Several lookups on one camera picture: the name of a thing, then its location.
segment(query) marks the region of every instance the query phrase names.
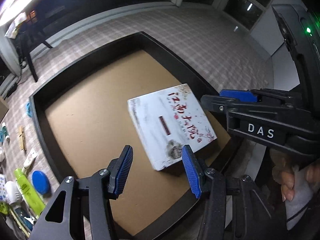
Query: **person's hand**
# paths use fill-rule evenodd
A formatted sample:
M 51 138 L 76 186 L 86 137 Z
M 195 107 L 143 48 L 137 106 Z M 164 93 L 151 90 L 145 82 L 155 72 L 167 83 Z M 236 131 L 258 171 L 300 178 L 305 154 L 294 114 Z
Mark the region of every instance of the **person's hand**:
M 292 201 L 294 197 L 294 172 L 291 160 L 287 154 L 279 151 L 270 151 L 270 157 L 276 165 L 272 170 L 273 178 L 281 184 L 282 201 Z M 320 182 L 320 163 L 313 163 L 306 169 L 306 181 L 309 183 Z

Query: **blue lid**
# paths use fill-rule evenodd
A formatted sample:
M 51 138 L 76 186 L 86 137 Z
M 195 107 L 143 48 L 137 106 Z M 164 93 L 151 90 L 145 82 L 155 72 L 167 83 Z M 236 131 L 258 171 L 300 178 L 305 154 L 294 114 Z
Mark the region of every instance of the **blue lid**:
M 33 172 L 32 183 L 36 191 L 38 191 L 42 195 L 48 193 L 50 189 L 49 180 L 42 171 Z

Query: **white box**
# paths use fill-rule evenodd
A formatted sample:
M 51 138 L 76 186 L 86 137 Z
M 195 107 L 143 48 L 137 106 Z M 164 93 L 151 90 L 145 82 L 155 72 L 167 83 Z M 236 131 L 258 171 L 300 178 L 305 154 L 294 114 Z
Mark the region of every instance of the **white box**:
M 128 110 L 157 171 L 180 161 L 185 144 L 196 152 L 217 138 L 187 84 L 130 99 Z
M 0 174 L 0 202 L 6 202 L 7 198 L 5 196 L 5 176 Z

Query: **plaid tablecloth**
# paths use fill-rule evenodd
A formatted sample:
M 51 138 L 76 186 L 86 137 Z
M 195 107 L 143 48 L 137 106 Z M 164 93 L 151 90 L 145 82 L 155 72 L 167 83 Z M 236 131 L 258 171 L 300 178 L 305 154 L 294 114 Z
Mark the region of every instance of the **plaid tablecloth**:
M 27 116 L 29 96 L 48 78 L 86 53 L 126 35 L 145 31 L 200 73 L 217 91 L 221 89 L 258 89 L 266 86 L 266 64 L 260 56 L 234 33 L 228 21 L 202 9 L 163 9 L 140 12 L 88 29 L 62 41 L 57 47 L 34 62 L 39 81 L 34 82 L 29 70 L 21 85 L 6 101 L 10 107 L 4 118 L 11 141 L 4 143 L 6 160 L 2 164 L 7 180 L 14 180 L 13 171 L 21 168 L 26 155 L 20 151 L 18 127 L 25 127 L 27 152 L 34 148 L 39 156 L 30 169 L 49 178 L 52 192 L 59 186 L 43 154 L 32 119 Z M 90 226 L 85 223 L 87 239 Z

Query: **white bottle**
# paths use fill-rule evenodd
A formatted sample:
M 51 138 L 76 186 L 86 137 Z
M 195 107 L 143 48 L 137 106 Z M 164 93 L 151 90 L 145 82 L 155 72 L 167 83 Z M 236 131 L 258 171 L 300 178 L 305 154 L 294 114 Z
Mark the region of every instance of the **white bottle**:
M 0 146 L 0 162 L 3 162 L 4 158 L 5 158 L 4 150 L 3 150 L 3 148 Z
M 26 174 L 27 169 L 31 166 L 31 164 L 33 163 L 33 161 L 35 160 L 35 158 L 38 156 L 38 154 L 36 153 L 36 151 L 32 148 L 26 158 L 26 160 L 23 163 L 23 168 L 22 168 L 22 172 L 24 174 Z
M 15 203 L 22 202 L 22 196 L 20 191 L 18 190 L 17 184 L 13 181 L 7 181 L 4 185 L 5 193 L 7 197 L 7 203 L 9 205 L 14 205 Z

